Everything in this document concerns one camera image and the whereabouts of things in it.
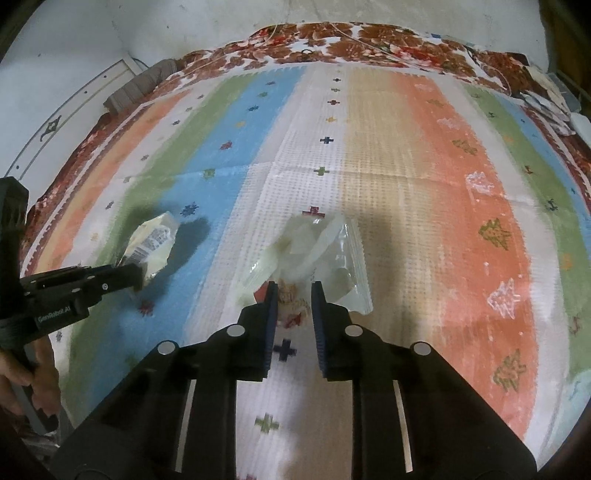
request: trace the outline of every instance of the clear plastic bag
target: clear plastic bag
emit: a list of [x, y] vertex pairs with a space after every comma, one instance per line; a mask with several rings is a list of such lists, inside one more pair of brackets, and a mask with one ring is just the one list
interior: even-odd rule
[[281, 236], [243, 276], [234, 295], [239, 305], [255, 303], [268, 280], [280, 288], [280, 322], [310, 316], [311, 284], [321, 281], [326, 300], [368, 314], [369, 292], [363, 245], [354, 219], [341, 213], [325, 217], [295, 216]]

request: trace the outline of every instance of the fabric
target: fabric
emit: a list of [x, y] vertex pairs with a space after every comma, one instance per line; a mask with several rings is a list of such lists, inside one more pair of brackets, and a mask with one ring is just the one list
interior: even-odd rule
[[[152, 284], [52, 336], [73, 423], [159, 341], [234, 323], [228, 293], [290, 216], [342, 211], [374, 303], [353, 321], [430, 342], [543, 464], [591, 395], [591, 154], [496, 77], [319, 60], [203, 79], [187, 65], [31, 212], [28, 273], [112, 262], [143, 221], [181, 222]], [[238, 477], [348, 478], [350, 384], [323, 381], [309, 306], [285, 284], [280, 302], [300, 314], [277, 328], [269, 378], [238, 386]]]
[[147, 94], [152, 93], [163, 80], [177, 70], [176, 60], [161, 60], [109, 95], [104, 105], [115, 115], [125, 112], [134, 104], [141, 103]]

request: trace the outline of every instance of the snack package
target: snack package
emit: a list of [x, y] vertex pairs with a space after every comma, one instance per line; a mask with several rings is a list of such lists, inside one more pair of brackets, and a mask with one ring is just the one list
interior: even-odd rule
[[322, 282], [331, 303], [364, 315], [374, 308], [359, 227], [341, 213], [289, 219], [282, 235], [238, 283], [234, 295], [239, 305], [254, 304], [255, 296], [264, 296], [258, 291], [268, 280], [279, 285], [279, 320], [284, 326], [311, 315], [315, 281]]
[[143, 266], [144, 285], [166, 266], [178, 227], [172, 214], [166, 212], [142, 223], [131, 235], [122, 263]]

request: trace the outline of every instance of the blue stripe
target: blue stripe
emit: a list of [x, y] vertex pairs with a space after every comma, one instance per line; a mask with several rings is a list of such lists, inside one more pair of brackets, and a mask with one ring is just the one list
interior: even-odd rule
[[501, 95], [496, 95], [496, 98], [505, 110], [515, 119], [515, 122], [519, 125], [519, 128], [527, 140], [529, 140], [536, 152], [538, 152], [544, 161], [552, 168], [554, 174], [560, 180], [560, 183], [564, 185], [577, 215], [579, 229], [583, 237], [585, 248], [587, 249], [587, 256], [591, 261], [591, 216], [589, 215], [583, 197], [577, 193], [580, 191], [579, 186], [572, 178], [562, 158], [558, 156], [552, 146], [544, 138], [544, 134], [525, 114], [525, 112], [518, 105], [505, 99]]
[[[129, 307], [125, 293], [119, 295], [104, 348], [89, 373], [89, 411], [128, 373], [130, 364], [158, 342], [184, 344], [186, 320], [199, 299], [248, 168], [304, 71], [305, 67], [293, 67], [256, 74], [158, 202], [157, 212], [170, 211], [181, 227], [168, 265], [138, 295], [138, 304], [153, 302], [154, 310], [144, 317]], [[220, 149], [229, 141], [230, 148]], [[206, 179], [203, 171], [213, 168], [215, 175]], [[197, 206], [195, 213], [183, 216], [191, 204]]]

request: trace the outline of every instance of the green stripe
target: green stripe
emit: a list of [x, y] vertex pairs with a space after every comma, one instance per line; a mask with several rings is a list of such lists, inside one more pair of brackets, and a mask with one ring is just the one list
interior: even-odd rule
[[[564, 309], [570, 326], [574, 326], [573, 319], [575, 317], [579, 318], [579, 325], [586, 324], [576, 335], [572, 333], [569, 335], [570, 376], [572, 378], [591, 368], [591, 354], [588, 350], [591, 345], [591, 325], [589, 324], [591, 319], [591, 269], [579, 228], [579, 219], [565, 185], [535, 150], [513, 116], [503, 108], [493, 94], [473, 86], [467, 85], [465, 88], [485, 115], [488, 112], [494, 113], [493, 118], [486, 115], [487, 120], [503, 138], [507, 150], [522, 173], [522, 177], [529, 183], [539, 205], [542, 206], [541, 208], [548, 205], [549, 199], [554, 199], [555, 204], [560, 205], [559, 210], [548, 211], [545, 217], [549, 219], [554, 231], [558, 253], [561, 256], [568, 254], [572, 259], [572, 266], [569, 270], [560, 269]], [[525, 166], [528, 166], [535, 174], [527, 174]]]
[[151, 156], [151, 167], [127, 191], [122, 207], [112, 225], [97, 265], [114, 263], [123, 253], [134, 230], [155, 217], [155, 205], [174, 183], [191, 156], [209, 136], [218, 121], [254, 79], [240, 75], [225, 80], [209, 95], [203, 106], [186, 121], [179, 132]]
[[[99, 254], [97, 265], [113, 263], [138, 225], [158, 213], [155, 206], [160, 197], [172, 186], [175, 176], [184, 170], [194, 152], [253, 78], [254, 75], [236, 76], [221, 83], [179, 132], [151, 156], [151, 166], [125, 195], [123, 206], [109, 233], [109, 240]], [[105, 329], [115, 312], [122, 308], [129, 308], [126, 292], [107, 295], [93, 307], [86, 320], [72, 327], [70, 368], [61, 381], [61, 387], [74, 425], [78, 425], [88, 413], [89, 378], [100, 375], [100, 372], [94, 372], [92, 368], [96, 351], [104, 348], [104, 342], [108, 342], [104, 338]]]

